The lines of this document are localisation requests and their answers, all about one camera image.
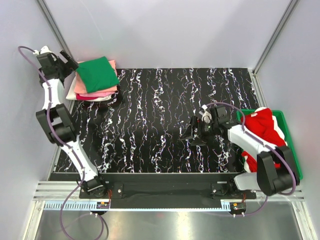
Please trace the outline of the green t shirt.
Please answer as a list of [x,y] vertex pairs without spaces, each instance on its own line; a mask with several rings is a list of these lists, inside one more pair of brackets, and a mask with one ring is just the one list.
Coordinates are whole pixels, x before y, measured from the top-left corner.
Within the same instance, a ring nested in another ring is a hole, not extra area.
[[106,90],[119,84],[116,71],[105,56],[80,62],[76,73],[88,94]]

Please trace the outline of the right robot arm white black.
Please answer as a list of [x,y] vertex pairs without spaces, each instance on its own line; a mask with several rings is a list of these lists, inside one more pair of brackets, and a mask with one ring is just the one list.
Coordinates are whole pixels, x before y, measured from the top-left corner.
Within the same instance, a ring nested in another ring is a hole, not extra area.
[[292,150],[287,145],[268,143],[237,120],[221,121],[208,116],[192,116],[180,139],[188,140],[192,146],[206,146],[214,136],[227,138],[249,153],[257,163],[255,172],[238,174],[227,185],[230,197],[239,198],[246,190],[261,191],[268,197],[295,192],[300,178],[296,174]]

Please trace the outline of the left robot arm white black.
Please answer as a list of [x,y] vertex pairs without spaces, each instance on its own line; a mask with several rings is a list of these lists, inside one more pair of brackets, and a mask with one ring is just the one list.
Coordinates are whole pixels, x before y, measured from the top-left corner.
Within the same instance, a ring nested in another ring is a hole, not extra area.
[[108,193],[108,186],[81,146],[79,132],[69,110],[63,104],[65,78],[79,65],[64,50],[60,54],[66,62],[47,46],[36,54],[40,64],[39,77],[44,89],[44,105],[42,110],[36,112],[36,119],[48,140],[59,146],[74,164],[80,176],[81,191],[89,196],[103,198]]

